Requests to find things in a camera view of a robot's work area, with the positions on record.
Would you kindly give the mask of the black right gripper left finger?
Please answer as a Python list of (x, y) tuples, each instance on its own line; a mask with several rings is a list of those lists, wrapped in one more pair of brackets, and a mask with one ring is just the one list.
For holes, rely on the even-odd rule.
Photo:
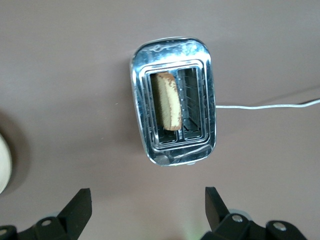
[(77, 240), (91, 216), (91, 190), (82, 188), (57, 216), (45, 217), (21, 232), (18, 232), (14, 225), (2, 225), (0, 238), (2, 240)]

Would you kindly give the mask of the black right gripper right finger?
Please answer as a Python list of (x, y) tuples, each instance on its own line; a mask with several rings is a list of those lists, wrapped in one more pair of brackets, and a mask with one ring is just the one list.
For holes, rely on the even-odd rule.
[(293, 224), (271, 220), (265, 227), (240, 213), (231, 213), (215, 187), (205, 188), (205, 213), (211, 231), (203, 240), (305, 240)]

